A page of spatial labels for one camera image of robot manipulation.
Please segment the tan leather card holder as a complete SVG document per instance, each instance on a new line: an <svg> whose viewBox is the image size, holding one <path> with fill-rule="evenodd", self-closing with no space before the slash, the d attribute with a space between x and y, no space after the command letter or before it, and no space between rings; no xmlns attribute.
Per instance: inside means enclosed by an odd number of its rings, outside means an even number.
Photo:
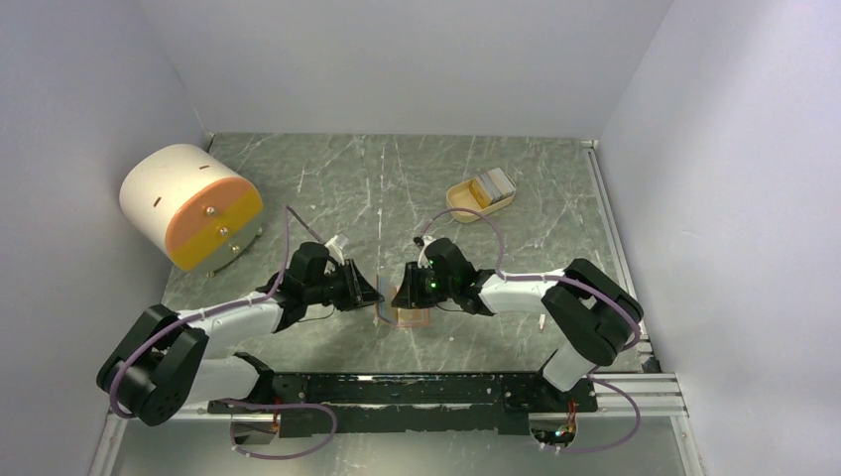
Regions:
<svg viewBox="0 0 841 476"><path fill-rule="evenodd" d="M375 309L375 321L398 328L423 327L429 325L428 309L404 309L392 305L398 288L383 276L376 277L376 289L383 297Z"/></svg>

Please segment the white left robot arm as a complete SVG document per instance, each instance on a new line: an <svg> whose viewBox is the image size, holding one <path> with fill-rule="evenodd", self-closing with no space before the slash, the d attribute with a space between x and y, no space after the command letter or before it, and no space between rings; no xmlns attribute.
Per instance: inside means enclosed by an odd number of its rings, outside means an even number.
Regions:
<svg viewBox="0 0 841 476"><path fill-rule="evenodd" d="M231 347L281 332L313 305L348 311L383 302L351 259L334 259L317 242L304 242L267 283L233 301L175 311L147 307L105 360L97 387L121 417L148 426L169 420L183 406L238 402L258 413L275 402L275 373Z"/></svg>

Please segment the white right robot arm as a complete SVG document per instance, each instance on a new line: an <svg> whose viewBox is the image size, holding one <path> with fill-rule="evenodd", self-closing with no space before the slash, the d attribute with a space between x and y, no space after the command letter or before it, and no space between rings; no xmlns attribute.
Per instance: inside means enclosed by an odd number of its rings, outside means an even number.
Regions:
<svg viewBox="0 0 841 476"><path fill-rule="evenodd" d="M506 274L479 269L447 238L428 242L405 265L391 305L425 309L451 300L469 314L527 312L551 319L565 341L541 367L538 403L560 410L587 374L614 363L642 334L645 312L625 289L592 262L578 258L546 273Z"/></svg>

